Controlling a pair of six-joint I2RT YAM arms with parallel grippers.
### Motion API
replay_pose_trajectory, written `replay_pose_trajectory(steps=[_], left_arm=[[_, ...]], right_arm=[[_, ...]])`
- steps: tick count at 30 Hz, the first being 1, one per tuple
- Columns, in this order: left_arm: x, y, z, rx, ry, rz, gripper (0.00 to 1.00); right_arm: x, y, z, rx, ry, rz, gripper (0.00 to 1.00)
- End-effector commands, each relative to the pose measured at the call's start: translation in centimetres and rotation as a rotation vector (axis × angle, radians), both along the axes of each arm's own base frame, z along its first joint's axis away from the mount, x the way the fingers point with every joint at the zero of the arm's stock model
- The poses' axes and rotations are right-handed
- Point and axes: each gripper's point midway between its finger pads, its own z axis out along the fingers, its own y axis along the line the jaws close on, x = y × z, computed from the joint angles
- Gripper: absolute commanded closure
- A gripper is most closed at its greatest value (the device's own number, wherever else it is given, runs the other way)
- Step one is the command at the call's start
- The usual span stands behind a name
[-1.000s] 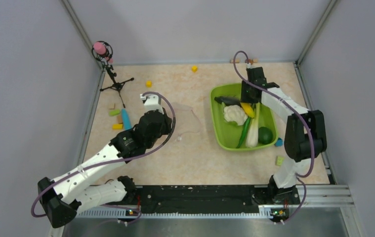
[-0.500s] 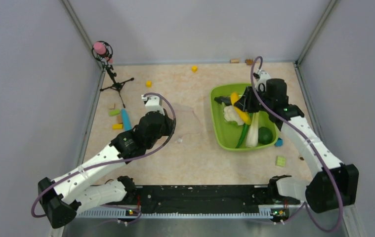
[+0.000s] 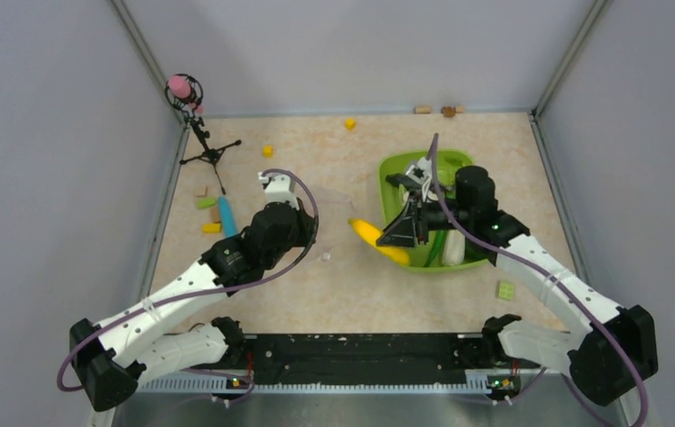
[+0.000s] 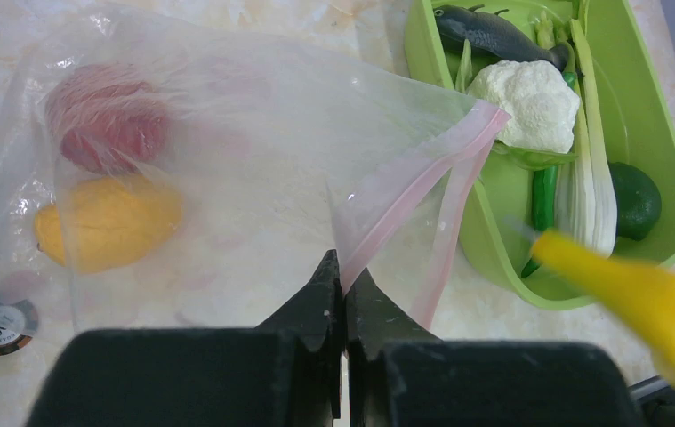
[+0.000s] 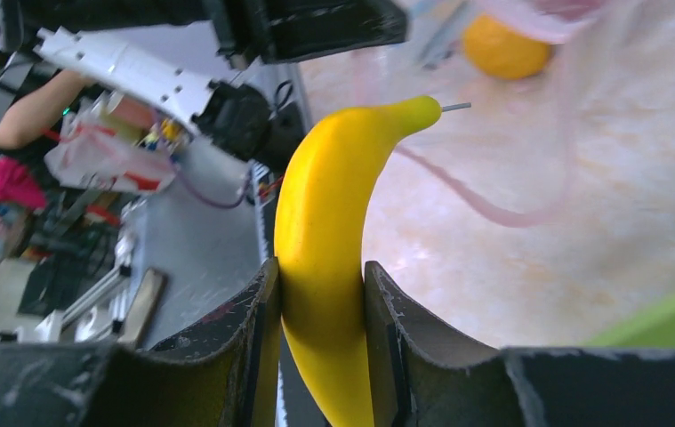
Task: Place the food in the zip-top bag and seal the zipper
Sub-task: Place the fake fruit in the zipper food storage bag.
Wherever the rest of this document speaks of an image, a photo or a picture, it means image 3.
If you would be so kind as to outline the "green plastic bin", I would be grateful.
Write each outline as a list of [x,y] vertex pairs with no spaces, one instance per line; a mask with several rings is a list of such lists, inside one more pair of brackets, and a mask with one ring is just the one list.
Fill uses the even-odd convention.
[[[400,184],[394,185],[387,178],[396,173],[404,173],[413,162],[425,157],[428,150],[412,150],[401,152],[384,158],[378,166],[379,192],[382,207],[382,216],[386,225],[390,223],[404,208],[407,201],[406,188]],[[445,186],[454,185],[454,175],[461,167],[474,165],[475,161],[466,152],[457,149],[441,149],[438,152],[438,177]],[[431,259],[426,261],[434,249],[436,231],[430,233],[431,242],[425,246],[407,249],[409,263],[401,265],[404,270],[413,273],[442,273],[457,270],[474,269],[484,264],[483,260],[476,260],[473,252],[466,250],[461,260],[454,265],[445,265],[442,261],[445,255],[444,247]]]

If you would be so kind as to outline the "yellow toy banana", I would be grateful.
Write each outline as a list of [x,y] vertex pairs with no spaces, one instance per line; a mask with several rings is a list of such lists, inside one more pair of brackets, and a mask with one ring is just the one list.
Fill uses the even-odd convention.
[[407,250],[393,246],[378,245],[377,241],[381,235],[381,231],[373,224],[361,219],[348,219],[348,222],[353,231],[377,252],[398,265],[407,266],[410,264],[410,255]]

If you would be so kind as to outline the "toy celery stalk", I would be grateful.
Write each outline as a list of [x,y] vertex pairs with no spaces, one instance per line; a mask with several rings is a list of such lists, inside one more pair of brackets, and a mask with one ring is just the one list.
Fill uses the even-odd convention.
[[465,258],[465,249],[465,236],[460,231],[450,230],[443,245],[441,264],[446,267],[461,265]]

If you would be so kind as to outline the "clear zip top bag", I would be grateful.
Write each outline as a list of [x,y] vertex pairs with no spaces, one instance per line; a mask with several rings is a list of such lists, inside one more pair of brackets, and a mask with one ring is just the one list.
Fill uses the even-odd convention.
[[305,260],[330,262],[347,247],[354,235],[349,219],[358,216],[355,197],[346,191],[321,186],[311,191],[317,201],[319,227],[316,243]]

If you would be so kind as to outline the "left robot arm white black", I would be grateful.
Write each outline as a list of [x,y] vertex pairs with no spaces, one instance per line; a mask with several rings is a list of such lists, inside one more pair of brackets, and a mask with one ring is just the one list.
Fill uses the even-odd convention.
[[103,320],[69,329],[69,354],[57,374],[61,391],[83,391],[96,412],[128,400],[143,384],[183,369],[239,365],[244,334],[231,318],[197,330],[174,328],[233,294],[292,270],[316,242],[319,213],[312,192],[294,173],[269,169],[258,177],[265,206],[248,226],[215,242],[169,284]]

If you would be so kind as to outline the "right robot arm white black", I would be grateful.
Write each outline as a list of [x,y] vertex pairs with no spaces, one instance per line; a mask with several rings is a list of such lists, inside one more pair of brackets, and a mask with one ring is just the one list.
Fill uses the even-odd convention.
[[658,372],[652,315],[599,294],[549,255],[527,226],[499,208],[485,168],[463,166],[447,186],[434,183],[430,163],[421,159],[380,182],[401,191],[402,206],[374,244],[415,248],[428,244],[431,232],[461,226],[470,233],[466,255],[511,274],[567,327],[565,332],[547,329],[518,315],[490,318],[481,343],[488,364],[533,361],[567,376],[583,396],[603,407]]

